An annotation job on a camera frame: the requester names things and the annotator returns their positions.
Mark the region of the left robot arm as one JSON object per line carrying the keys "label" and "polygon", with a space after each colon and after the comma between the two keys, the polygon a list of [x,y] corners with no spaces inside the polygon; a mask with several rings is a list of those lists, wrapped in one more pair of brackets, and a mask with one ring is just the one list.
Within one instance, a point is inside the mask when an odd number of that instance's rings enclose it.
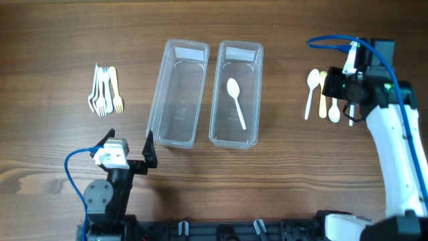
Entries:
{"label": "left robot arm", "polygon": [[106,179],[97,179],[84,191],[86,207],[84,223],[78,226],[76,240],[148,240],[149,236],[136,216],[126,214],[135,175],[146,175],[157,168],[153,133],[149,131],[142,150],[144,159],[129,160],[126,139],[116,138],[115,130],[90,151],[97,166],[107,172]]}

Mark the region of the white plastic spoon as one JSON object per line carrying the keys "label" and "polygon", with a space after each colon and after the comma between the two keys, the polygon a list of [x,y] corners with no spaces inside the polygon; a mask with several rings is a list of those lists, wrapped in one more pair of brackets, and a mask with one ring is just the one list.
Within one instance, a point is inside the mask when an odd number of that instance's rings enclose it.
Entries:
{"label": "white plastic spoon", "polygon": [[232,97],[235,101],[235,105],[237,108],[237,113],[238,113],[238,117],[239,117],[239,121],[241,123],[241,127],[243,130],[246,130],[246,124],[245,124],[245,120],[243,117],[243,113],[238,101],[239,98],[239,93],[240,93],[240,89],[239,89],[239,85],[237,83],[237,81],[234,78],[229,78],[227,81],[227,91],[228,94],[230,95],[230,97]]}
{"label": "white plastic spoon", "polygon": [[308,120],[310,114],[310,107],[312,103],[312,95],[314,89],[319,85],[320,72],[318,69],[313,69],[308,74],[307,85],[309,87],[308,99],[306,102],[306,108],[304,113],[304,119]]}
{"label": "white plastic spoon", "polygon": [[333,123],[338,123],[340,120],[340,110],[338,108],[338,100],[332,98],[332,106],[328,111],[328,117]]}
{"label": "white plastic spoon", "polygon": [[353,125],[353,118],[354,118],[354,105],[350,105],[350,107],[349,107],[349,121],[348,121],[348,124],[349,124],[349,126],[352,126]]}

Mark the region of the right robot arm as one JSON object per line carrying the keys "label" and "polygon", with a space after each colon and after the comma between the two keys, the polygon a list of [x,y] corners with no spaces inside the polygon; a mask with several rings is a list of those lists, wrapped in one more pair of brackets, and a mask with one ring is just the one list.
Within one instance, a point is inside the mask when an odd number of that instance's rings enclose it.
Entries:
{"label": "right robot arm", "polygon": [[395,43],[389,39],[346,36],[343,68],[331,67],[323,95],[344,100],[343,114],[352,122],[350,107],[370,131],[385,185],[385,219],[370,222],[352,214],[326,214],[326,240],[426,240],[427,160],[419,134],[418,102],[411,84],[393,70]]}

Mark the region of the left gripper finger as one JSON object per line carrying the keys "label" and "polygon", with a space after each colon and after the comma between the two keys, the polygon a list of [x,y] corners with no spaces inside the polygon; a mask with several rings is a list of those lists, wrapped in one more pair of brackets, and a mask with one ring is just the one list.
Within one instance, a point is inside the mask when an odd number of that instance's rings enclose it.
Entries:
{"label": "left gripper finger", "polygon": [[90,156],[93,157],[98,151],[98,149],[102,148],[104,146],[104,143],[112,137],[115,137],[114,129],[110,129],[107,134],[94,147],[92,147],[92,150],[90,151]]}
{"label": "left gripper finger", "polygon": [[153,132],[149,130],[146,141],[142,150],[142,155],[144,157],[144,162],[148,168],[157,168],[158,160],[156,157],[156,152],[154,149],[154,139]]}

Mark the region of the cream plastic spoon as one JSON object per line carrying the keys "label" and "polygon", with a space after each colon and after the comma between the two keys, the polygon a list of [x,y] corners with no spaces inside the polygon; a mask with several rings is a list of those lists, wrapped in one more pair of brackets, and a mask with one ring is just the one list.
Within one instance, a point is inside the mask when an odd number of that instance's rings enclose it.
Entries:
{"label": "cream plastic spoon", "polygon": [[318,114],[319,114],[320,118],[326,118],[327,117],[326,97],[323,94],[326,76],[327,76],[327,72],[325,72],[325,71],[321,71],[320,72],[320,79],[319,79],[319,85],[320,85],[320,106],[319,106],[319,111],[318,111]]}

